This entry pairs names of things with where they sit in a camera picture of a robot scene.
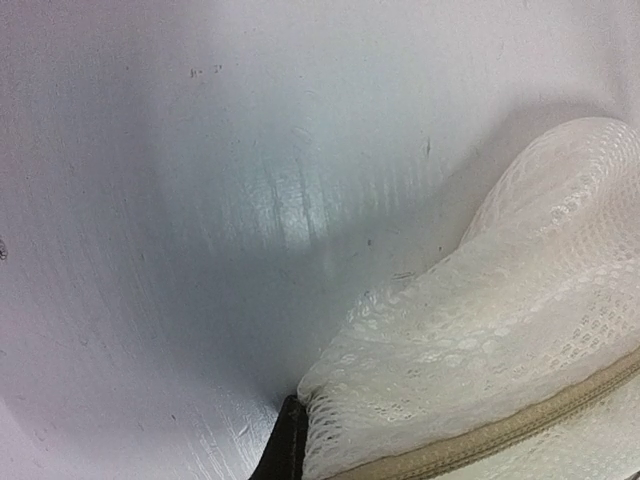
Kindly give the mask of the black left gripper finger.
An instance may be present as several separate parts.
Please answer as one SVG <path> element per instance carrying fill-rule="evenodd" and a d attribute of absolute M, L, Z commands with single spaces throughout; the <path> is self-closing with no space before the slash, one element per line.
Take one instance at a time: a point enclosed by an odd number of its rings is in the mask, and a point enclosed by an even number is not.
<path fill-rule="evenodd" d="M 257 465 L 257 480 L 301 480 L 308 415 L 296 395 L 285 398 Z"/>

